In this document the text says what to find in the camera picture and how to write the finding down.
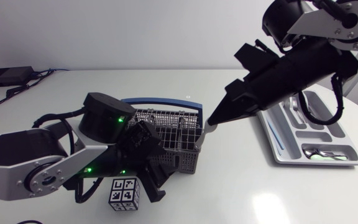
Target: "power adapter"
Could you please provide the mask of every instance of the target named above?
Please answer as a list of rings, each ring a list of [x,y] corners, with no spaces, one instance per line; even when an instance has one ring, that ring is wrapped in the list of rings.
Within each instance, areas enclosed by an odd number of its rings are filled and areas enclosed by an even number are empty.
[[[31,66],[0,68],[0,86],[26,85],[33,72]]]

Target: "cutlery tray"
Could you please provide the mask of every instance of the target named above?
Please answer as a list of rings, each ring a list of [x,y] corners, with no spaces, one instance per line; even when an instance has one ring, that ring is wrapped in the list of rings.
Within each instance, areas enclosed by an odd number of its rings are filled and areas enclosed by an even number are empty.
[[[333,116],[316,92],[304,91],[303,93],[307,97],[310,110],[318,119],[327,120]],[[294,96],[294,100],[300,105],[298,95]],[[267,135],[274,158],[278,163],[358,165],[358,152],[339,123],[322,126],[312,123],[304,115],[306,123],[303,123],[296,111],[284,105],[284,102],[266,111],[258,112],[258,117]],[[303,150],[313,148],[318,148],[322,152],[345,155],[347,160],[321,161],[309,159],[305,156]]]

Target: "wire basket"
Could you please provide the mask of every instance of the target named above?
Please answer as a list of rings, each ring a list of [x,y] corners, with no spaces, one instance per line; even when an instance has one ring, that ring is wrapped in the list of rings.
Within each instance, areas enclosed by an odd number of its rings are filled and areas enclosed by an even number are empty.
[[[198,110],[198,113],[190,113],[137,109],[135,116],[128,122],[129,126],[133,126],[139,121],[149,122],[160,135],[160,145],[165,148],[167,153],[152,157],[150,160],[152,164],[174,166],[178,168],[179,172],[186,174],[196,172],[200,150],[196,149],[195,142],[203,131],[202,105],[165,98],[130,98],[122,101],[129,104],[163,104]]]

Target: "blue basket handle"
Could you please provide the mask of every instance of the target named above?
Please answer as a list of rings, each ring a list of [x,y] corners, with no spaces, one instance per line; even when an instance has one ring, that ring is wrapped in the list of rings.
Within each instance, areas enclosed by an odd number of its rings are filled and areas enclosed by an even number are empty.
[[[194,103],[185,100],[175,100],[168,98],[152,98],[152,97],[143,97],[143,98],[126,98],[121,101],[128,103],[130,105],[139,105],[139,104],[156,104],[156,105],[170,105],[170,106],[179,106],[183,108],[189,108],[198,111],[198,121],[200,128],[203,128],[203,105],[199,103]]]

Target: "white tabletop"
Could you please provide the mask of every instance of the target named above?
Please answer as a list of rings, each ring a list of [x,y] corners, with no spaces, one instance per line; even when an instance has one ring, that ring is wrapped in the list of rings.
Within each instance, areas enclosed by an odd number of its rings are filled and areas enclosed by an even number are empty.
[[[0,105],[0,134],[29,129],[46,113],[74,111],[88,92],[117,99],[162,97],[201,103],[206,119],[224,87],[245,70],[115,70],[58,72]],[[0,99],[7,88],[0,88]],[[333,93],[314,85],[331,111]],[[349,100],[340,122],[358,150],[358,106]],[[108,205],[112,178],[84,204],[61,188],[40,198],[0,200],[0,223],[358,223],[358,166],[277,164],[257,118],[220,124],[207,135],[196,174],[173,174],[166,196],[150,203],[144,189],[138,211]]]

